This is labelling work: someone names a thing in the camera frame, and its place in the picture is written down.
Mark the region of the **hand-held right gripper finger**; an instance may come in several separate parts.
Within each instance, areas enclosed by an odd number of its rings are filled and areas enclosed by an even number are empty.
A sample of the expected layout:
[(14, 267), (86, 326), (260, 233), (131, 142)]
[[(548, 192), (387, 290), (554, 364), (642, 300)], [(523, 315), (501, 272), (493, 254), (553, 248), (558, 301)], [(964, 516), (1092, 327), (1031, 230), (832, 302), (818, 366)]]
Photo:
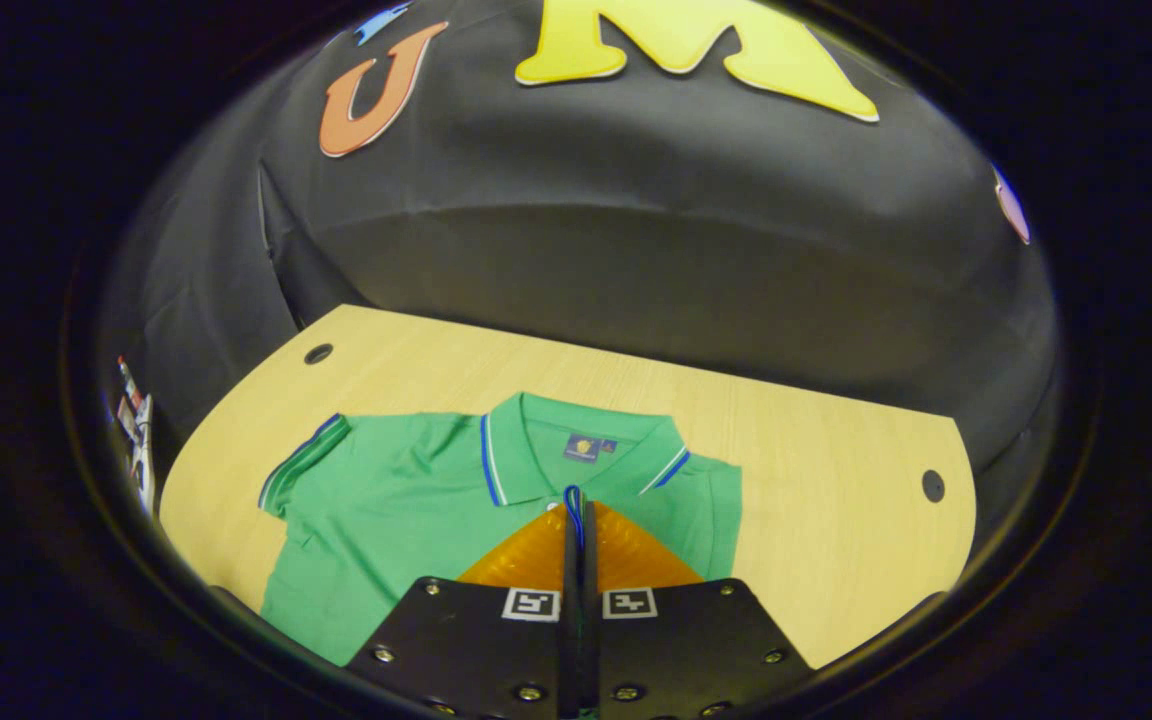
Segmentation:
[(600, 719), (714, 719), (812, 675), (748, 583), (704, 579), (622, 511), (586, 510), (582, 696)]
[(348, 673), (449, 719), (579, 715), (584, 523), (558, 505), (456, 579), (420, 577)]

